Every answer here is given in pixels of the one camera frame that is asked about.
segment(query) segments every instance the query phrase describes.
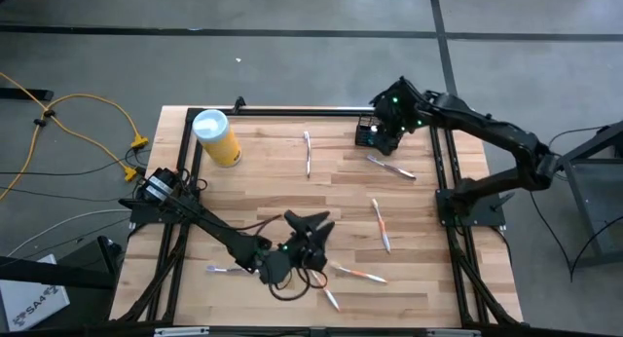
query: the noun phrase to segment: wooden table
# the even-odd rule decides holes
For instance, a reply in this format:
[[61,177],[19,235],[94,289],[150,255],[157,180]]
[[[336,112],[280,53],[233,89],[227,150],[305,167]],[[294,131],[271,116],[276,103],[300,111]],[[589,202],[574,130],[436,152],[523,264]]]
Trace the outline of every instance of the wooden table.
[[[163,107],[148,174],[157,167],[175,169],[187,108]],[[231,124],[242,147],[242,160],[234,168],[219,168],[204,153],[200,177],[209,187],[202,192],[202,203],[233,226],[249,225],[287,209],[300,215],[330,210],[336,227],[327,242],[327,257],[390,283],[345,276],[327,266],[328,288],[342,308],[340,313],[321,290],[311,290],[293,302],[280,302],[255,277],[207,273],[208,264],[229,267],[233,259],[223,245],[193,226],[175,324],[460,326],[446,234],[438,224],[433,200],[438,185],[428,129],[405,135],[400,148],[382,158],[415,174],[418,179],[412,181],[365,160],[368,154],[382,156],[374,149],[354,146],[354,118],[235,117]],[[305,176],[303,131],[311,135],[310,179]],[[455,137],[462,174],[474,178],[489,174],[481,141],[461,132]],[[445,147],[443,134],[440,139]],[[449,173],[447,179],[452,186]],[[390,255],[380,238],[372,198],[379,202],[386,222]],[[111,318],[127,311],[153,277],[163,227],[148,225],[130,239]],[[280,219],[262,235],[279,243],[289,232]],[[504,243],[491,229],[474,228],[473,233],[483,280],[511,316],[521,319]],[[294,277],[282,295],[303,288]],[[475,317],[469,284],[466,291]],[[161,313],[167,292],[168,281]]]

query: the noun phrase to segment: gray cable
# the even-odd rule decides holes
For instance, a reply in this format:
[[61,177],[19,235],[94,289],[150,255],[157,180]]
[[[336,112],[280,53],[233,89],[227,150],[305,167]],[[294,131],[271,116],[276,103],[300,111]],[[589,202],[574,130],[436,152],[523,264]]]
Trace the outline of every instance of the gray cable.
[[31,237],[30,239],[24,241],[22,244],[18,245],[15,249],[13,249],[11,251],[11,253],[7,254],[7,256],[12,256],[13,254],[15,254],[15,252],[20,250],[25,245],[27,245],[27,244],[37,240],[38,238],[40,238],[40,237],[44,236],[45,234],[51,232],[51,230],[53,230],[53,229],[55,229],[55,228],[57,228],[57,227],[59,227],[61,225],[64,225],[64,224],[66,224],[66,223],[68,223],[70,221],[78,220],[78,219],[81,219],[81,218],[83,218],[85,216],[90,216],[90,215],[104,214],[104,213],[109,213],[109,212],[127,212],[127,211],[131,211],[131,210],[130,209],[105,209],[105,210],[90,211],[90,212],[87,212],[87,213],[84,213],[84,214],[80,214],[80,215],[76,215],[76,216],[70,217],[70,218],[65,219],[65,220],[55,224],[54,226],[52,226],[52,227],[50,227],[50,228],[40,232],[39,234]]

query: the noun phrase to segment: gray concrete floor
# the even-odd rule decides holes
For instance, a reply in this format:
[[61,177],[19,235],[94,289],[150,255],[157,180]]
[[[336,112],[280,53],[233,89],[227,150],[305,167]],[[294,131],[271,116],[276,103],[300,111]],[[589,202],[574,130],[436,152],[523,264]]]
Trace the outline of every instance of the gray concrete floor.
[[[447,31],[621,33],[623,0],[440,0]],[[43,24],[169,26],[242,29],[434,30],[429,0],[9,0],[0,20]],[[620,120],[623,43],[478,42],[449,44],[459,94],[548,141],[560,131]],[[420,88],[444,91],[436,40],[139,37],[0,34],[0,70],[27,87],[99,94],[122,104],[142,133],[153,137],[160,107],[168,104],[366,105],[399,75]],[[109,106],[79,99],[61,103],[58,117],[122,156],[131,130]],[[39,107],[0,104],[0,170],[18,170]],[[591,133],[567,135],[565,153]],[[486,147],[492,171],[510,156]],[[95,147],[44,129],[30,170],[71,172],[109,163]],[[1,175],[0,184],[11,177]],[[86,176],[25,176],[19,189],[108,199],[131,186],[119,168]],[[571,256],[587,240],[568,186],[535,194]],[[0,202],[0,253],[66,217],[115,202],[86,203],[13,192]],[[507,237],[526,322],[541,327],[620,334],[623,265],[583,269],[573,283],[528,193],[505,206]],[[94,216],[50,233],[23,249],[72,238],[122,219]],[[125,243],[127,224],[102,231]],[[55,248],[62,256],[79,244]]]

